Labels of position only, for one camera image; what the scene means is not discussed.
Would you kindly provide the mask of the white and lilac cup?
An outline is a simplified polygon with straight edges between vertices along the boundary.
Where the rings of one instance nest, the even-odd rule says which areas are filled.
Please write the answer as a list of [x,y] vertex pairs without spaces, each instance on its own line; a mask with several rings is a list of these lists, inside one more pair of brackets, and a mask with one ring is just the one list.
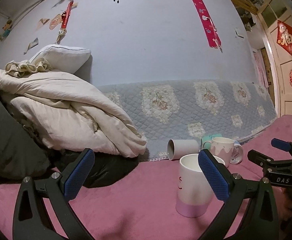
[[205,214],[213,198],[213,190],[199,167],[198,154],[188,154],[179,160],[176,211],[185,217]]

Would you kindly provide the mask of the mint green cup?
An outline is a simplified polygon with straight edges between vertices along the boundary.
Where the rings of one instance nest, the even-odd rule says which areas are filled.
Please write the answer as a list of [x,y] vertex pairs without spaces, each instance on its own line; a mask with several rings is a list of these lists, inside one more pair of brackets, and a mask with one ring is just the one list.
[[201,138],[201,149],[209,150],[211,148],[212,139],[222,137],[222,134],[207,135]]

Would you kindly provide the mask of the grey lying cup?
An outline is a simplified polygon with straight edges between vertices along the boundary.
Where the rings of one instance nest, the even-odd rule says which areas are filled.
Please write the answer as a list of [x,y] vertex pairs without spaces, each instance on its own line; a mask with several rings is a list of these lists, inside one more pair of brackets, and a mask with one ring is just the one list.
[[179,160],[185,155],[198,153],[199,144],[196,140],[170,139],[167,144],[167,156],[169,160]]

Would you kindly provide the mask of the pink drip pattern mug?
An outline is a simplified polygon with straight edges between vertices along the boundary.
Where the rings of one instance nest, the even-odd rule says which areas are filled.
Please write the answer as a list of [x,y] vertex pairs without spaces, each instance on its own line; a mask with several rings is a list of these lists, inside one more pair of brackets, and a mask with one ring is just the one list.
[[243,148],[234,146],[234,142],[235,140],[225,137],[213,138],[209,152],[221,158],[227,167],[230,164],[237,165],[243,160]]

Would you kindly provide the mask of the pink hanging towel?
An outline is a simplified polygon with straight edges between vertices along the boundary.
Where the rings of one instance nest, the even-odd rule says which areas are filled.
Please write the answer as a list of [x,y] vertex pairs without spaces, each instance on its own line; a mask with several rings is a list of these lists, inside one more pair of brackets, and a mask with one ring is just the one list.
[[255,68],[258,75],[259,84],[265,88],[268,88],[268,80],[266,74],[266,68],[263,61],[262,53],[260,50],[253,51],[254,60],[255,60]]

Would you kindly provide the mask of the grey floral quilted cover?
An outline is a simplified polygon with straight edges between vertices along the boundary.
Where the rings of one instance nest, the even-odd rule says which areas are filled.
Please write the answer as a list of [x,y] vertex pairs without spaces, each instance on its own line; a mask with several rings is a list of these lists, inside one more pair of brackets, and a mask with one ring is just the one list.
[[205,136],[246,142],[277,118],[269,93],[250,82],[175,80],[99,86],[130,116],[147,141],[139,161],[168,158],[170,139]]

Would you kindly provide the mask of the cream wooden door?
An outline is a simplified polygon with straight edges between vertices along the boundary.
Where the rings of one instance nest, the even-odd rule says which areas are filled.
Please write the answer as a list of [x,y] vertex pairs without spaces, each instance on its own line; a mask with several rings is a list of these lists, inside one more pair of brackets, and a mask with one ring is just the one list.
[[275,109],[278,116],[292,115],[292,87],[289,80],[292,56],[277,44],[278,20],[292,26],[292,9],[285,0],[265,0],[258,10],[258,18],[273,57],[271,70]]

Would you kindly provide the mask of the cream folded quilt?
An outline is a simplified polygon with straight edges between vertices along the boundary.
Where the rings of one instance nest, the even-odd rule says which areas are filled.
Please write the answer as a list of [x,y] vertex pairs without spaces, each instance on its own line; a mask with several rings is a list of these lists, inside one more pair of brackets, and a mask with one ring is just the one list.
[[91,148],[127,158],[145,153],[147,142],[127,113],[73,74],[49,71],[13,77],[0,70],[0,92],[34,124],[48,148]]

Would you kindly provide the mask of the beige crumpled cloth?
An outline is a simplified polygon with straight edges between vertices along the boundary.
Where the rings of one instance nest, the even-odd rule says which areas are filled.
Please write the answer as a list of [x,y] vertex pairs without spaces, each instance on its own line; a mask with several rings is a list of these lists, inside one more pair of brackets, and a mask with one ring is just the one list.
[[52,69],[51,64],[44,58],[39,58],[33,62],[27,60],[21,62],[11,61],[5,66],[6,74],[17,78],[26,77],[38,72],[48,72]]

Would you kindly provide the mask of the white pillow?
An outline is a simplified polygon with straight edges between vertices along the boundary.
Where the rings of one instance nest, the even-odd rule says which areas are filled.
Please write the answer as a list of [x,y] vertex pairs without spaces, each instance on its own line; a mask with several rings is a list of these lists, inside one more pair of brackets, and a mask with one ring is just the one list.
[[49,44],[38,51],[30,59],[30,63],[44,59],[53,69],[74,74],[86,63],[90,56],[91,50],[87,48]]

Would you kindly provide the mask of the red hanging scroll banner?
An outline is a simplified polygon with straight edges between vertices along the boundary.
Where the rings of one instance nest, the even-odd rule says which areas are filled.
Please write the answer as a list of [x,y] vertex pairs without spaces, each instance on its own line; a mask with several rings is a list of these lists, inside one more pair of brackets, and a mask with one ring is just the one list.
[[192,2],[198,12],[209,46],[222,51],[222,43],[219,38],[218,31],[213,24],[211,16],[203,0],[192,0]]

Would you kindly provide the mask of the small plush doll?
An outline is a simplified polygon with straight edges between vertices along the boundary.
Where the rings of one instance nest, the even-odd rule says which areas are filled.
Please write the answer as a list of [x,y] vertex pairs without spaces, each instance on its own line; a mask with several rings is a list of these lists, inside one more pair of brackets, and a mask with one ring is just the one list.
[[3,41],[11,32],[12,28],[12,20],[8,20],[6,24],[3,26],[3,33],[0,35],[0,41]]

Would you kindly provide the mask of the paper fan decoration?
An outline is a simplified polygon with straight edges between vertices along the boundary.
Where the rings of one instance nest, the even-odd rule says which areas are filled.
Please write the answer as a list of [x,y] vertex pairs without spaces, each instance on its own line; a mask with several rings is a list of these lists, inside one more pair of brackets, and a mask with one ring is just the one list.
[[47,25],[47,24],[49,25],[49,29],[53,30],[61,22],[62,22],[62,15],[61,14],[57,14],[51,20],[49,18],[41,18],[37,23],[36,30],[39,30],[40,28],[42,28],[44,25]]

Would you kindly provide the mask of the white wall switch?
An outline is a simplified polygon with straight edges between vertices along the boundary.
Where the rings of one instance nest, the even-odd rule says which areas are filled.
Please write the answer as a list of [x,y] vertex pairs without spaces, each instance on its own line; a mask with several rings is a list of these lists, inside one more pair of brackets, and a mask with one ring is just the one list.
[[241,38],[245,38],[245,35],[240,31],[239,28],[235,28],[236,35]]

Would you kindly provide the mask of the red tassel wall ornament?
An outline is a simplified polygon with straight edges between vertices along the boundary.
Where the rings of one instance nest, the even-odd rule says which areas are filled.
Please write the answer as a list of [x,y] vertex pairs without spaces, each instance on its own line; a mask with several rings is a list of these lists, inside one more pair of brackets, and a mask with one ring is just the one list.
[[66,11],[62,15],[62,25],[61,25],[61,28],[58,31],[58,36],[57,36],[57,40],[56,40],[57,44],[60,43],[60,41],[62,40],[62,38],[67,33],[66,27],[67,27],[67,24],[68,24],[68,21],[69,21],[69,17],[70,17],[70,13],[71,13],[72,6],[73,6],[73,0],[71,0],[69,2]]

